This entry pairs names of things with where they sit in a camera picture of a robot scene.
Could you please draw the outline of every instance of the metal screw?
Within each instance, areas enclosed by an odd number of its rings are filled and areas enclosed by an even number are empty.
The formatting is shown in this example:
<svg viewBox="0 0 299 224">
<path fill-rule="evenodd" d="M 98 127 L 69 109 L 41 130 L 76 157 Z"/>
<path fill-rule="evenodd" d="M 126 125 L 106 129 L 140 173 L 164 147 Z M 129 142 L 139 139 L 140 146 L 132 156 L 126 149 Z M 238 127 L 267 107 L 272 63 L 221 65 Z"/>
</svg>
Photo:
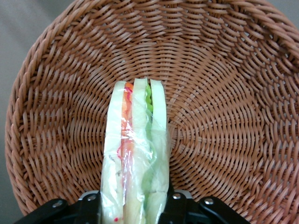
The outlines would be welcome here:
<svg viewBox="0 0 299 224">
<path fill-rule="evenodd" d="M 174 199 L 180 199 L 181 198 L 181 194 L 180 193 L 175 193 L 172 196 Z"/>
<path fill-rule="evenodd" d="M 62 201 L 58 201 L 55 204 L 52 205 L 53 208 L 59 207 L 60 205 L 62 205 Z"/>
<path fill-rule="evenodd" d="M 205 203 L 206 203 L 206 204 L 214 204 L 214 201 L 213 201 L 213 199 L 211 199 L 211 198 L 206 198 L 206 199 L 205 199 Z"/>
<path fill-rule="evenodd" d="M 88 201 L 92 201 L 92 200 L 94 200 L 95 198 L 96 198 L 96 196 L 95 196 L 95 195 L 91 195 L 91 196 L 89 196 L 89 197 L 88 197 L 88 199 L 87 199 L 87 200 L 88 200 Z"/>
</svg>

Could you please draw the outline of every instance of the wicker basket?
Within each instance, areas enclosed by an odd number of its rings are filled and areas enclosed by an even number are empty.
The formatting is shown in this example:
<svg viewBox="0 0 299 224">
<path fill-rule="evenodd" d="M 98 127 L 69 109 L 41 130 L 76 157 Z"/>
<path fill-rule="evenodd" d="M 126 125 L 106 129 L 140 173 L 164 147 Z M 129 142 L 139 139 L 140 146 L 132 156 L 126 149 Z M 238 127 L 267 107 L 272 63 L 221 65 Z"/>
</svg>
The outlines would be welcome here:
<svg viewBox="0 0 299 224">
<path fill-rule="evenodd" d="M 175 188 L 299 223 L 299 31 L 263 0 L 77 0 L 13 86 L 6 160 L 24 214 L 99 189 L 117 80 L 162 80 Z"/>
</svg>

